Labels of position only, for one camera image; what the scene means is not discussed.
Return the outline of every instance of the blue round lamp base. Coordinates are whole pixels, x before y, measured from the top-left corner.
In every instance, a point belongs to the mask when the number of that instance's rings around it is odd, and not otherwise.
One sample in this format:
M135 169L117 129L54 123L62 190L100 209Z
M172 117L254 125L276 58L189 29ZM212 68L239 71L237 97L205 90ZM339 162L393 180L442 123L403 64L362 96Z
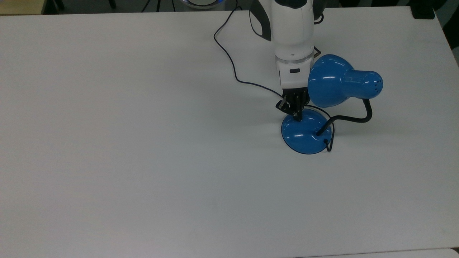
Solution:
M331 127L323 134L316 136L319 129L327 122L327 119L319 112L312 109L303 110L303 119L296 121L288 115L282 121L281 133L285 143L302 154L315 154L323 151L327 146L324 140L331 140Z

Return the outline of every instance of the white table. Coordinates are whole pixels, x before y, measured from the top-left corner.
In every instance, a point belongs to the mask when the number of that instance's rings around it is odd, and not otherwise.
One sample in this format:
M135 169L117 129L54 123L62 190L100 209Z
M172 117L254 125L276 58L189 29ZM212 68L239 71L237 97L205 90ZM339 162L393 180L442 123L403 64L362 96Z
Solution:
M237 83L228 12L0 17L0 256L288 258L459 246L459 70L437 20L327 9L316 46L374 70L366 124L286 146ZM279 89L239 11L241 79ZM364 116L354 99L327 109Z

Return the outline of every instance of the blue lamp shade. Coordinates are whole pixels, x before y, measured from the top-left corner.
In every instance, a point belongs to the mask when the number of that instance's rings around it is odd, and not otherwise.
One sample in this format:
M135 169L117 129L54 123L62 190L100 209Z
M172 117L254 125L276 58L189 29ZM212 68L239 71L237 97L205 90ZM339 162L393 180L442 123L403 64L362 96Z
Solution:
M382 90L382 78L376 72L358 71L335 55L319 58L309 74L308 92L318 107L332 107L349 97L371 99Z

